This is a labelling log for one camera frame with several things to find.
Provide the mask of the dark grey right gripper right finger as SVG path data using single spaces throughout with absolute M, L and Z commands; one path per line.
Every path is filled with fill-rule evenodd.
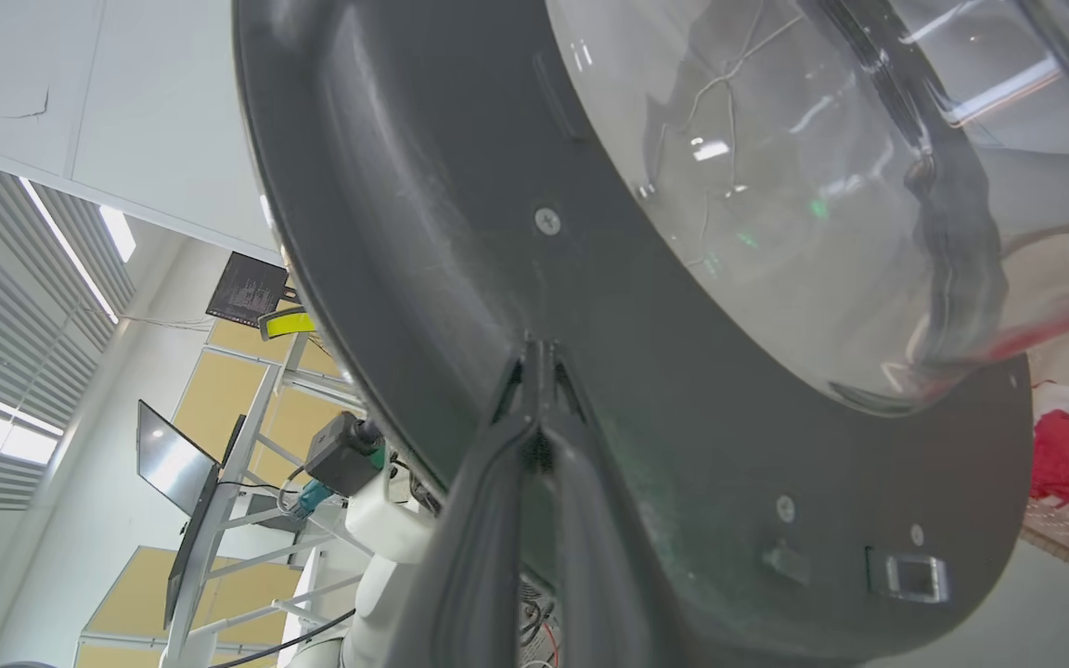
M 585 385 L 547 346 L 544 436 L 560 538 L 569 667 L 692 667 L 695 639 L 603 439 Z

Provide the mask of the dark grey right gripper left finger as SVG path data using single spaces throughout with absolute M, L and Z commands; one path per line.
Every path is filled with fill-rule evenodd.
M 512 667 L 518 657 L 521 503 L 543 354 L 503 368 L 400 618 L 396 667 Z

